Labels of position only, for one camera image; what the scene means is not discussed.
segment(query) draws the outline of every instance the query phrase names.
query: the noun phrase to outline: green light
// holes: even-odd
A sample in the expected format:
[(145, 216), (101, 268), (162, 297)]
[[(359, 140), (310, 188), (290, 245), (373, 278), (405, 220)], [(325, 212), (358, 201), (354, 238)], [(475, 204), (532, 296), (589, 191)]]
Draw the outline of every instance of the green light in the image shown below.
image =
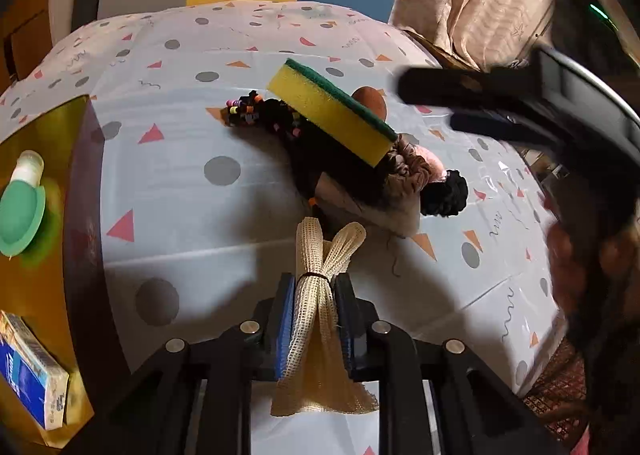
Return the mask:
[(607, 19), (607, 20), (609, 19), (609, 16), (604, 14), (599, 8), (597, 8), (595, 5), (593, 5), (593, 3), (590, 3), (589, 7), (591, 7), (595, 12), (597, 12), (599, 15), (601, 15), (604, 19)]

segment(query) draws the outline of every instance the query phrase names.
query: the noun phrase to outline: gray dot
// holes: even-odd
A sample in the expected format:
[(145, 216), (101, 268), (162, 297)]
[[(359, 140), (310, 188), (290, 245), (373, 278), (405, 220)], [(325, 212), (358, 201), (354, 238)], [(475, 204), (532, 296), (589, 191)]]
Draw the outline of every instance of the gray dot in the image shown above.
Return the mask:
[(231, 157), (220, 155), (204, 165), (204, 177), (215, 186), (229, 186), (240, 177), (240, 165)]
[(111, 140), (120, 133), (122, 123), (119, 120), (112, 120), (102, 127), (102, 135), (105, 140)]
[(89, 80), (89, 76), (85, 76), (84, 78), (80, 78), (80, 79), (76, 82), (76, 88), (78, 88), (79, 86), (84, 85), (88, 80)]
[(404, 135), (404, 138), (412, 145), (415, 146), (416, 144), (420, 144), (420, 141), (415, 138), (415, 135), (412, 135), (410, 133), (403, 133), (402, 135)]
[(480, 255), (471, 242), (462, 244), (462, 258), (466, 261), (466, 265), (472, 269), (476, 269), (480, 265)]
[(341, 78), (341, 77), (344, 76), (344, 72), (342, 72), (341, 70), (338, 70), (338, 69), (334, 69), (333, 67), (327, 67), (324, 70), (326, 70), (332, 76), (336, 76), (337, 78)]
[(524, 383), (524, 378), (527, 377), (527, 372), (529, 372), (529, 366), (525, 361), (521, 361), (518, 363), (516, 368), (516, 385), (520, 386)]
[(209, 83), (211, 81), (215, 81), (220, 77), (220, 74), (217, 72), (199, 72), (196, 74), (196, 79), (198, 81), (202, 81), (203, 83)]
[(482, 162), (482, 157), (480, 157), (480, 154), (478, 153), (478, 150), (473, 149), (473, 148), (469, 148), (469, 155), (471, 157), (473, 157), (474, 159), (476, 159), (476, 161)]
[(180, 295), (175, 287), (162, 278), (145, 280), (135, 298), (136, 312), (152, 327), (171, 323), (180, 310)]

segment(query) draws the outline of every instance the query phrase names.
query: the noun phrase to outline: beige mesh cloth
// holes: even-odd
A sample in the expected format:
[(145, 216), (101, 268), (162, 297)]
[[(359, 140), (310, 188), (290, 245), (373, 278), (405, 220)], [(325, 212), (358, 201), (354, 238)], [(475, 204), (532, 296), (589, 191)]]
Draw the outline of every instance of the beige mesh cloth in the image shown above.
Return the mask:
[(338, 315), (329, 280), (347, 270), (366, 232), (357, 222), (344, 226), (330, 244), (322, 241), (316, 218), (305, 218), (296, 231), (294, 325), (284, 377), (279, 380), (271, 414), (329, 410), (367, 413), (378, 409), (375, 396), (354, 383), (344, 368), (337, 332)]

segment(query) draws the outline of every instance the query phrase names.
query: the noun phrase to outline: brown egg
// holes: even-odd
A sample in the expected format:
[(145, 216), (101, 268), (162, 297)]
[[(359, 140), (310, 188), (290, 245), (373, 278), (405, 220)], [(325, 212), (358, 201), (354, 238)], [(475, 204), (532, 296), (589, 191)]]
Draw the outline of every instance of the brown egg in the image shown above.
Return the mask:
[(360, 104), (364, 104), (371, 112), (376, 114), (380, 119), (386, 120), (386, 102), (380, 92), (372, 86), (361, 86), (353, 95), (353, 99)]

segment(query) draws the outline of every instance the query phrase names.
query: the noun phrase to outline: yellow sponge layer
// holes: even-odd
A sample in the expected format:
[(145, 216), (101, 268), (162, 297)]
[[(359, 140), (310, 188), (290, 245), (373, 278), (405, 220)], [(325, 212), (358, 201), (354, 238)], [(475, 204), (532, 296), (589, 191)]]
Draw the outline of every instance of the yellow sponge layer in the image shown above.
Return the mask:
[(334, 96), (286, 65), (267, 88), (372, 167), (393, 145)]

